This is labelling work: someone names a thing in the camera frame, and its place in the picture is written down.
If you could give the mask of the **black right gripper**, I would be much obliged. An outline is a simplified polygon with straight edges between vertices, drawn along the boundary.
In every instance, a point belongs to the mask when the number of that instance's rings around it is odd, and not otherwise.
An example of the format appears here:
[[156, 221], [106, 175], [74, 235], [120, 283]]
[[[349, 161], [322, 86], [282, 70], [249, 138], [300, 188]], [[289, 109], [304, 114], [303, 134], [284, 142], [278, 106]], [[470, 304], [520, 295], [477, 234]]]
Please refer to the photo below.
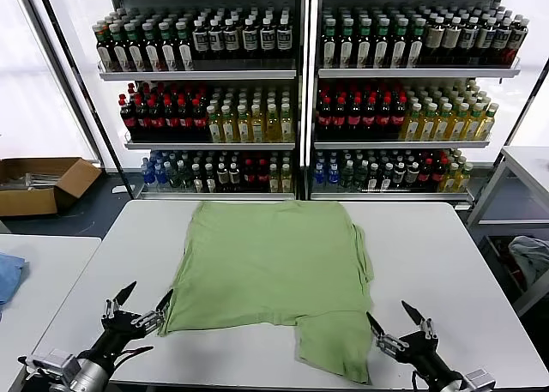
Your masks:
[[409, 334], [400, 339], [387, 334], [370, 312], [366, 312], [376, 346], [383, 353], [396, 353], [396, 361], [411, 365], [429, 388], [445, 388], [462, 375], [451, 370], [437, 354], [437, 333], [430, 318], [402, 300], [405, 312], [424, 334]]

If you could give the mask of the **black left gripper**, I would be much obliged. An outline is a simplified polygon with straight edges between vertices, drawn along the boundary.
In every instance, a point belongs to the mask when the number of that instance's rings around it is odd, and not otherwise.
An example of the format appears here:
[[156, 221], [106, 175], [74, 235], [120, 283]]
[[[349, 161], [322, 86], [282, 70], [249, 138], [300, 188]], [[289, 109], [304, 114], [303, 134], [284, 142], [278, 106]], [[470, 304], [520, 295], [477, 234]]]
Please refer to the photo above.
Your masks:
[[144, 315], [115, 314], [128, 300], [136, 286], [136, 281], [123, 287], [113, 299], [106, 300], [106, 307], [102, 315], [102, 335], [92, 346], [92, 360], [107, 362], [111, 365], [116, 357], [133, 340], [140, 340], [160, 328], [166, 320], [166, 314], [172, 298], [170, 289], [160, 300], [156, 308]]

